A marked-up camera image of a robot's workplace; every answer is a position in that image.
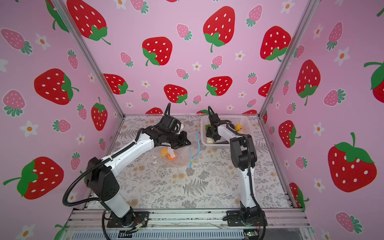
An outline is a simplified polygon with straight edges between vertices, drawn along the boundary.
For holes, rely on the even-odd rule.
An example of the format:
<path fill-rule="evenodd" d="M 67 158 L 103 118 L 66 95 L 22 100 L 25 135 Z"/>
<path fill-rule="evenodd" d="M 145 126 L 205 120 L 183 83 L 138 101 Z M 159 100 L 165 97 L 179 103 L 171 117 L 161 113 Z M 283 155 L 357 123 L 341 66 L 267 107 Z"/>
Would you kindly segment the white radish with leaves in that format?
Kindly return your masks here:
<path fill-rule="evenodd" d="M 214 144 L 215 143 L 215 140 L 212 138 L 213 136 L 213 133 L 212 133 L 212 126 L 211 125 L 205 125 L 205 129 L 206 129 L 206 143 L 207 144 Z"/>

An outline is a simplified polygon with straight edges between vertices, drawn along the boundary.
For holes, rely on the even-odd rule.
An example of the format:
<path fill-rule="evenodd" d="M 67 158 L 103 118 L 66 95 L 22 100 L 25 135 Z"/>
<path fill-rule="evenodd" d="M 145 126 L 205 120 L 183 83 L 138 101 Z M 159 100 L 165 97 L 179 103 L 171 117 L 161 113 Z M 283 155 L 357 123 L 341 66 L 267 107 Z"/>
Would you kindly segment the yellow red peach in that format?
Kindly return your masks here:
<path fill-rule="evenodd" d="M 161 156 L 162 156 L 163 158 L 167 158 L 167 157 L 168 157 L 168 149 L 167 149 L 167 148 L 162 149 L 162 150 L 160 151 L 160 153 L 161 153 Z"/>

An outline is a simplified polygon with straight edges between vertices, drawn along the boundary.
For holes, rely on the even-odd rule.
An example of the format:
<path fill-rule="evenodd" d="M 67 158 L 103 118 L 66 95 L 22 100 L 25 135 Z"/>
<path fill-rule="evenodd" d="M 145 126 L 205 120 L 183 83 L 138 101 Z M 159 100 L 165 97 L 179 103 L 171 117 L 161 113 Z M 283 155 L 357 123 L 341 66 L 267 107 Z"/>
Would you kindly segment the orange tangerine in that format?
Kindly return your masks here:
<path fill-rule="evenodd" d="M 167 158 L 168 158 L 168 160 L 170 160 L 170 161 L 174 161 L 175 159 L 176 159 L 176 157 L 177 157 L 177 154 L 176 153 L 168 153 L 168 155 L 167 155 Z"/>

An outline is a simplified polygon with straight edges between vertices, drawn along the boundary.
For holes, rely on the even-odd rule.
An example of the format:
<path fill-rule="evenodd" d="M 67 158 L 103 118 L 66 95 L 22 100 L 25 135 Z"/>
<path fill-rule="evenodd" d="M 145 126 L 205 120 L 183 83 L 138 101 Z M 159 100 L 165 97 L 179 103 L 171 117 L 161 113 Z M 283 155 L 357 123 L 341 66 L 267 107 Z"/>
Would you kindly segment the clear zip bag blue zipper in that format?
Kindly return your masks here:
<path fill-rule="evenodd" d="M 191 167 L 194 160 L 201 152 L 199 132 L 188 135 L 188 139 L 191 141 L 191 145 L 184 148 L 173 150 L 171 147 L 161 147 L 152 150 L 150 154 L 152 164 L 163 168 Z M 177 154 L 177 157 L 174 161 L 170 161 L 168 158 L 163 158 L 161 156 L 160 151 L 164 148 L 167 148 L 168 153 L 170 154 Z"/>

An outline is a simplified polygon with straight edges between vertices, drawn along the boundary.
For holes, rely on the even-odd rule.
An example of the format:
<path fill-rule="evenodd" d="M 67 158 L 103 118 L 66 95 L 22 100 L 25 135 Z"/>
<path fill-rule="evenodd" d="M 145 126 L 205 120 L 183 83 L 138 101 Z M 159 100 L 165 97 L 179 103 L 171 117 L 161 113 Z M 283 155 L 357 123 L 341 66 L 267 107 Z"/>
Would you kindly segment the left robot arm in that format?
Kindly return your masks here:
<path fill-rule="evenodd" d="M 117 176 L 131 162 L 153 148 L 170 147 L 176 150 L 191 145 L 183 128 L 183 124 L 169 128 L 159 124 L 141 128 L 136 138 L 119 151 L 102 159 L 90 160 L 88 170 L 91 172 L 86 174 L 86 185 L 99 198 L 98 202 L 117 218 L 126 221 L 126 225 L 130 224 L 134 218 L 134 210 L 120 193 Z"/>

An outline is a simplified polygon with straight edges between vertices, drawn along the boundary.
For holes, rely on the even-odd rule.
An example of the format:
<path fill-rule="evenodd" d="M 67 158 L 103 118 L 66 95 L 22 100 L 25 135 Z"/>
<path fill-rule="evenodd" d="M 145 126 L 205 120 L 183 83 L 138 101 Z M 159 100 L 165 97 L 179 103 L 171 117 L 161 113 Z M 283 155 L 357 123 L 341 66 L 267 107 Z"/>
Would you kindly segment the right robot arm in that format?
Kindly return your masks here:
<path fill-rule="evenodd" d="M 225 139 L 230 144 L 231 160 L 233 166 L 239 171 L 241 177 L 241 207 L 240 214 L 243 221 L 259 216 L 261 207 L 257 201 L 254 190 L 254 172 L 257 154 L 251 135 L 246 134 L 239 125 L 207 125 L 206 137 L 213 143 Z"/>

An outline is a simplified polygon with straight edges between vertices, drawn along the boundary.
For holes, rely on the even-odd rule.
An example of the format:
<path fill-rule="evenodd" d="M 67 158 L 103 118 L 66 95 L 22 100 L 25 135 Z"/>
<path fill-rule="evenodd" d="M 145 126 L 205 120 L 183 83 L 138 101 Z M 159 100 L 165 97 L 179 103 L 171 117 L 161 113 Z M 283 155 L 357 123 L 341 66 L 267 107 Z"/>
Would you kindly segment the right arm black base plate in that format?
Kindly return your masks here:
<path fill-rule="evenodd" d="M 268 222 L 264 214 L 258 210 L 247 213 L 243 210 L 226 211 L 223 221 L 229 227 L 266 227 Z"/>

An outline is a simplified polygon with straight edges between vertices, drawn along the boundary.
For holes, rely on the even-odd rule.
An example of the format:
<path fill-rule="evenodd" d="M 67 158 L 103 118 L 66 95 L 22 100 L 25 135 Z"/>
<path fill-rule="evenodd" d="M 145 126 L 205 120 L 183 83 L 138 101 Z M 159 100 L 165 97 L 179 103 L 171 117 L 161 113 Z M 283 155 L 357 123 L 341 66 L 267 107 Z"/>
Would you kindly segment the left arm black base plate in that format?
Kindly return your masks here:
<path fill-rule="evenodd" d="M 108 228 L 145 228 L 148 224 L 150 212 L 128 212 L 124 217 L 119 218 L 115 213 L 111 213 L 108 218 Z"/>

